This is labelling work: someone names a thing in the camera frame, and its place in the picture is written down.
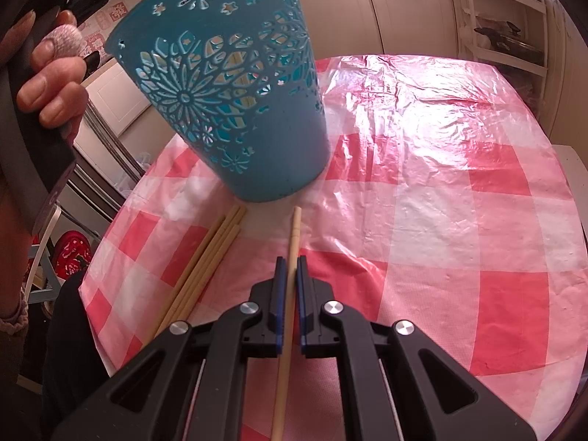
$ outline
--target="human hand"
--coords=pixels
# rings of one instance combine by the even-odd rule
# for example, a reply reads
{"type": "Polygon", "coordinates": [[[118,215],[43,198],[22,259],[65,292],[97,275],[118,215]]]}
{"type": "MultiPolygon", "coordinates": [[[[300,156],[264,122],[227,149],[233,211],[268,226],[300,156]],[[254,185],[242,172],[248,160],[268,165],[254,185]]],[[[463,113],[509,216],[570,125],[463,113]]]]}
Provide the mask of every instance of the human hand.
{"type": "MultiPolygon", "coordinates": [[[[0,65],[18,51],[34,22],[35,14],[29,13],[6,33],[0,42],[0,65]]],[[[70,11],[58,15],[55,26],[62,25],[76,25],[70,11]]],[[[31,67],[37,74],[18,92],[17,105],[25,113],[40,111],[39,123],[45,128],[59,128],[69,123],[64,126],[67,131],[62,131],[62,134],[69,144],[73,144],[87,105],[87,92],[80,84],[86,72],[86,63],[79,56],[61,57],[64,49],[67,53],[67,41],[65,44],[61,40],[57,40],[57,44],[54,42],[43,40],[32,52],[31,67]]],[[[18,307],[30,245],[31,237],[21,222],[18,207],[0,171],[0,266],[3,267],[0,275],[0,318],[10,316],[18,307]]]]}

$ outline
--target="plastic tablecloth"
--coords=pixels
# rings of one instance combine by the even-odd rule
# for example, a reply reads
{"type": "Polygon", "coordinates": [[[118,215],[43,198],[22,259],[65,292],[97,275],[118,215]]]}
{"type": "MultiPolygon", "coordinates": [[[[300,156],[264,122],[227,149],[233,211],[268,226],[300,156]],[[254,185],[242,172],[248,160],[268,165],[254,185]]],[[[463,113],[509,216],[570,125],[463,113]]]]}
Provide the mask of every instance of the plastic tablecloth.
{"type": "MultiPolygon", "coordinates": [[[[379,323],[415,322],[545,439],[588,346],[588,257],[548,139],[491,66],[366,55],[318,70],[327,168],[290,197],[248,204],[189,321],[216,319],[271,276],[297,204],[311,275],[337,300],[379,323]]],[[[139,182],[80,287],[110,374],[139,351],[207,227],[233,203],[178,136],[139,182]]],[[[250,360],[243,441],[269,436],[276,374],[276,360],[250,360]]],[[[345,439],[334,360],[295,350],[285,439],[345,439]]]]}

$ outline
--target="kitchen cabinet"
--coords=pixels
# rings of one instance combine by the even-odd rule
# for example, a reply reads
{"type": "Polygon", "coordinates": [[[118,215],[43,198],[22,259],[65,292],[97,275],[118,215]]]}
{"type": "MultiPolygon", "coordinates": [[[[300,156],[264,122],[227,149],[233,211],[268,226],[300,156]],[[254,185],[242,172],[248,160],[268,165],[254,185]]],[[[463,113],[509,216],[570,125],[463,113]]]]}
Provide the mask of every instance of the kitchen cabinet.
{"type": "Polygon", "coordinates": [[[452,0],[372,0],[386,54],[455,58],[452,0]]]}
{"type": "Polygon", "coordinates": [[[381,54],[372,0],[300,0],[316,59],[381,54]]]}
{"type": "Polygon", "coordinates": [[[87,85],[87,92],[98,112],[119,136],[151,104],[120,64],[113,61],[111,65],[87,85]]]}
{"type": "Polygon", "coordinates": [[[300,0],[317,59],[347,54],[457,57],[452,0],[300,0]]]}

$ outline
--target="wooden chopstick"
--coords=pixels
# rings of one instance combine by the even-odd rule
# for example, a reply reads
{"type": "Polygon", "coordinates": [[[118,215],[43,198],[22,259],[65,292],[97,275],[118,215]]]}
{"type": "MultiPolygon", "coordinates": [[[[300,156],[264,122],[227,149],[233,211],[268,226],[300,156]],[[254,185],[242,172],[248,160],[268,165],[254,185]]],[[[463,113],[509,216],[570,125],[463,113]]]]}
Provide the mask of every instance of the wooden chopstick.
{"type": "Polygon", "coordinates": [[[235,227],[239,225],[247,210],[245,207],[239,208],[237,213],[234,215],[234,218],[229,222],[225,232],[222,236],[218,239],[215,246],[211,248],[211,251],[208,254],[208,257],[203,261],[203,263],[198,267],[195,268],[190,278],[188,279],[187,291],[183,298],[181,298],[180,303],[178,304],[177,309],[175,310],[172,318],[170,319],[170,323],[175,322],[177,320],[185,320],[192,311],[194,305],[198,301],[198,297],[202,293],[202,290],[206,287],[208,280],[212,276],[213,272],[215,271],[216,267],[219,265],[222,257],[225,255],[226,251],[229,249],[230,244],[233,242],[234,238],[239,233],[239,230],[234,234],[232,231],[235,227]],[[228,238],[232,237],[228,245],[225,245],[225,242],[228,238]]]}
{"type": "Polygon", "coordinates": [[[287,282],[286,282],[286,311],[284,313],[284,337],[282,354],[277,367],[276,401],[273,405],[273,422],[271,441],[282,441],[284,423],[286,421],[286,400],[288,395],[288,381],[290,379],[290,361],[292,360],[292,337],[294,333],[295,310],[295,277],[300,249],[300,225],[302,209],[294,207],[290,244],[288,247],[287,282]]]}
{"type": "Polygon", "coordinates": [[[208,244],[210,244],[212,238],[215,236],[215,234],[217,233],[218,229],[220,228],[220,226],[224,222],[224,220],[225,220],[224,215],[219,216],[219,218],[215,220],[212,227],[210,227],[207,234],[204,236],[204,238],[202,239],[202,241],[198,245],[198,248],[194,252],[194,255],[187,263],[186,268],[184,269],[184,271],[180,275],[180,278],[178,279],[178,282],[173,287],[173,290],[171,291],[168,298],[166,299],[164,306],[161,308],[161,311],[158,314],[157,319],[154,321],[153,328],[149,332],[149,336],[145,339],[145,343],[143,343],[143,346],[147,345],[148,343],[150,343],[153,340],[153,338],[155,338],[155,335],[158,332],[159,326],[162,324],[169,309],[173,305],[173,301],[178,296],[180,290],[182,290],[184,284],[186,283],[186,280],[188,279],[189,275],[192,273],[194,267],[196,266],[196,263],[198,263],[198,260],[200,260],[200,257],[202,256],[202,254],[204,253],[204,251],[208,247],[208,244]]]}
{"type": "Polygon", "coordinates": [[[189,282],[192,277],[192,273],[194,273],[194,271],[196,271],[196,270],[200,270],[201,267],[203,265],[205,265],[206,262],[210,259],[212,254],[214,254],[214,252],[216,250],[218,250],[219,241],[223,238],[223,234],[225,233],[227,228],[231,225],[235,215],[237,215],[237,213],[239,212],[239,209],[240,209],[240,206],[235,204],[233,207],[231,207],[231,209],[229,210],[229,213],[225,216],[225,219],[223,220],[222,224],[220,225],[220,227],[218,228],[216,233],[213,235],[211,241],[207,245],[207,248],[205,248],[205,250],[202,253],[201,257],[199,258],[198,262],[196,263],[196,265],[192,269],[192,272],[188,276],[186,283],[184,283],[183,287],[181,288],[181,290],[179,291],[179,293],[175,297],[175,300],[173,301],[173,303],[169,307],[167,314],[165,315],[163,321],[161,322],[161,324],[159,325],[159,327],[157,329],[157,334],[160,334],[162,331],[164,331],[169,326],[169,324],[173,321],[172,318],[173,318],[174,314],[176,313],[178,306],[181,304],[182,300],[185,300],[185,297],[187,296],[187,294],[190,291],[190,283],[189,282]]]}
{"type": "Polygon", "coordinates": [[[227,253],[227,251],[229,250],[230,245],[233,243],[234,239],[236,239],[237,235],[239,234],[239,230],[240,230],[240,227],[238,225],[236,225],[227,234],[227,237],[223,241],[218,252],[215,254],[214,258],[211,260],[210,264],[206,268],[206,271],[200,276],[200,279],[199,279],[198,283],[195,285],[194,290],[190,294],[189,299],[186,300],[186,303],[183,305],[183,308],[179,312],[179,314],[177,316],[178,320],[186,320],[190,316],[190,313],[192,313],[192,310],[193,310],[194,306],[196,305],[196,302],[198,302],[198,299],[199,299],[202,291],[207,286],[208,281],[211,279],[212,274],[215,272],[215,270],[219,266],[219,263],[221,263],[221,260],[223,259],[223,257],[227,253]]]}

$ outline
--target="wall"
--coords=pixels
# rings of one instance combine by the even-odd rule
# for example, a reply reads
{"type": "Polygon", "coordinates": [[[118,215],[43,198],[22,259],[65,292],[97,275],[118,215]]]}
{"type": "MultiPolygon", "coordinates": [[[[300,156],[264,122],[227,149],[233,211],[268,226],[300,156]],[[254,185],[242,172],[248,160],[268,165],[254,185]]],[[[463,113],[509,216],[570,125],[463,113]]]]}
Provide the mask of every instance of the wall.
{"type": "Polygon", "coordinates": [[[104,43],[118,22],[141,0],[109,0],[108,4],[89,17],[80,25],[80,31],[86,38],[86,48],[82,55],[98,50],[102,63],[107,60],[104,43]]]}
{"type": "Polygon", "coordinates": [[[567,14],[566,33],[562,98],[549,139],[552,144],[573,147],[588,167],[588,47],[567,14]]]}
{"type": "Polygon", "coordinates": [[[133,155],[142,152],[151,155],[152,160],[173,137],[174,131],[153,106],[149,106],[119,137],[133,155]]]}

